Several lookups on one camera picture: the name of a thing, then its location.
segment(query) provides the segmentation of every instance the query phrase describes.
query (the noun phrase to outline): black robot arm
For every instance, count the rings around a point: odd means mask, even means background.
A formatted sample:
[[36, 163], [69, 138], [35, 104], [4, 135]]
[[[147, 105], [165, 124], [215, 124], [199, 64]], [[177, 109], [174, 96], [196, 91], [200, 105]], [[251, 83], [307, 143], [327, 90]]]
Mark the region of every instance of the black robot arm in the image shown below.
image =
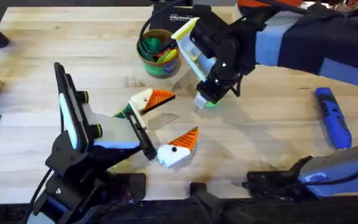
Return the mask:
[[233, 24], [215, 14], [197, 21], [191, 41], [207, 58], [216, 58], [197, 86], [206, 101], [217, 103], [229, 90], [239, 96], [242, 77], [257, 64], [358, 85], [358, 11], [341, 14], [320, 4], [292, 10], [296, 13], [282, 10], [260, 7]]

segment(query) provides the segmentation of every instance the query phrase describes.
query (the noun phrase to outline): wooden table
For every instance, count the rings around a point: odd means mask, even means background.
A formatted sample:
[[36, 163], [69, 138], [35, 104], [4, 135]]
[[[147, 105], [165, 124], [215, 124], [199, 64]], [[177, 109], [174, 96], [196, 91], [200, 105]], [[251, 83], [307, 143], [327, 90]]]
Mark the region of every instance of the wooden table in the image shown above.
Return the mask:
[[[150, 7], [12, 7], [0, 29], [12, 40], [0, 50], [0, 203], [26, 203], [45, 174], [44, 162], [59, 134], [53, 63], [88, 90], [93, 110], [114, 114], [148, 87], [174, 91], [176, 100], [144, 118], [156, 146], [195, 126], [195, 155], [166, 169], [142, 153], [115, 172], [144, 172], [147, 200], [188, 196], [191, 181], [208, 183], [219, 197], [248, 197], [240, 187], [247, 171], [287, 169], [307, 155], [334, 152], [317, 119], [313, 90], [329, 86], [358, 145], [358, 87], [284, 68], [259, 66], [242, 82], [242, 96], [228, 94], [217, 108], [196, 109], [195, 74], [184, 60], [169, 79], [146, 74], [135, 52]], [[228, 22], [233, 7], [216, 7]]]

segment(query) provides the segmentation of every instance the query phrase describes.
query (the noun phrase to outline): cable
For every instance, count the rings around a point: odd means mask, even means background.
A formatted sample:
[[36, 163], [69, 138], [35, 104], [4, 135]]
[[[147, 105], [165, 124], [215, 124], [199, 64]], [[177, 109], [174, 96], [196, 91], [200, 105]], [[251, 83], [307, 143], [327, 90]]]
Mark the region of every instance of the cable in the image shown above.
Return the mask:
[[[60, 133], [64, 132], [64, 128], [65, 128], [65, 126], [64, 126], [64, 120], [63, 120], [63, 113], [62, 113], [62, 109], [60, 108]], [[44, 185], [45, 181], [47, 181], [47, 178], [49, 177], [51, 171], [52, 171], [51, 168], [49, 168], [47, 173], [42, 178], [42, 180], [41, 180], [40, 184], [38, 185], [37, 189], [35, 190], [32, 198], [31, 198], [30, 204], [29, 204], [29, 206], [27, 207], [27, 209], [25, 211], [24, 218], [23, 218], [23, 224], [27, 223], [27, 220], [29, 219], [29, 216], [30, 216], [30, 212], [31, 212], [31, 210], [33, 209], [33, 206], [34, 206], [35, 199], [37, 198], [37, 196], [38, 196], [38, 194], [39, 194], [39, 192], [41, 190], [41, 187]]]
[[257, 1], [265, 3], [265, 4], [269, 4], [271, 6], [278, 7], [280, 9], [283, 9], [284, 11], [290, 11], [290, 12], [294, 12], [294, 13], [302, 14], [302, 15], [305, 15], [308, 13], [308, 11], [306, 9], [301, 9], [299, 7], [291, 6], [289, 4], [278, 2], [275, 0], [257, 0]]
[[323, 181], [323, 182], [307, 182], [307, 183], [297, 183], [297, 184], [291, 184], [291, 185], [287, 185], [285, 187], [282, 187], [280, 189], [278, 189], [279, 192], [282, 192], [286, 189], [289, 188], [294, 188], [294, 187], [301, 187], [301, 186], [319, 186], [319, 185], [336, 185], [336, 184], [343, 184], [352, 180], [355, 180], [358, 178], [358, 171], [348, 175], [347, 177], [343, 177], [340, 178], [338, 180], [330, 180], [330, 181]]
[[33, 209], [33, 206], [34, 206], [34, 202], [35, 202], [35, 199], [37, 198], [38, 196], [38, 193], [40, 192], [41, 190], [41, 187], [44, 185], [45, 181], [47, 180], [47, 178], [49, 177], [50, 173], [51, 173], [51, 168], [49, 168], [49, 170], [47, 171], [47, 173], [44, 175], [44, 177], [42, 178], [40, 184], [38, 185], [37, 189], [35, 190], [32, 198], [31, 198], [31, 201], [30, 201], [30, 204], [29, 206], [27, 207], [27, 210], [25, 211], [25, 215], [24, 215], [24, 219], [23, 219], [23, 224], [26, 224], [27, 223], [27, 220], [29, 219], [29, 216], [30, 216], [30, 212], [31, 210]]
[[168, 9], [170, 9], [171, 7], [173, 7], [176, 4], [181, 3], [182, 1], [186, 1], [186, 0], [175, 0], [172, 1], [170, 3], [167, 3], [163, 8], [161, 8], [158, 12], [156, 12], [154, 15], [152, 15], [143, 25], [142, 29], [140, 30], [140, 34], [139, 34], [139, 47], [144, 51], [147, 52], [150, 55], [157, 55], [159, 54], [159, 52], [150, 52], [149, 50], [146, 50], [144, 47], [144, 41], [143, 41], [143, 34], [147, 28], [147, 26], [158, 16], [160, 16], [161, 14], [163, 14], [165, 11], [167, 11]]

